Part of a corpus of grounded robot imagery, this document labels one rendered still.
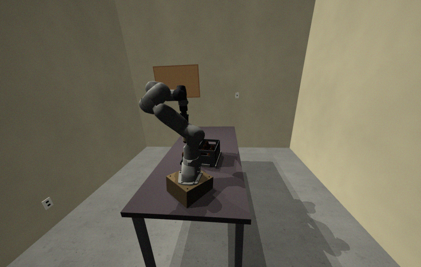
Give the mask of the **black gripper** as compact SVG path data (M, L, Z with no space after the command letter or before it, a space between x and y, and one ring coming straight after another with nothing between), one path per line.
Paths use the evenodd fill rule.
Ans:
M186 111L188 111L188 106L187 105L185 105L185 106L179 106L179 108L180 108L180 111L181 111L181 116L183 116L184 118L185 118L185 120L187 120L188 122L189 122L189 120L188 120L188 114L187 114L187 112Z

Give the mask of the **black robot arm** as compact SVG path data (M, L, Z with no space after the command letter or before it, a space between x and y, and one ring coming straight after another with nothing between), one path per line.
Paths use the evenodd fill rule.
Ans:
M182 169L179 172L178 184L197 185L203 174L200 171L198 149L200 142L205 138L205 132L188 123L176 110L164 104L165 101L178 101L180 106L188 105L185 86L177 86L176 90L170 90L164 83L151 81L146 84L146 92L139 101L140 108L145 113L155 114L162 123L187 140L183 147Z

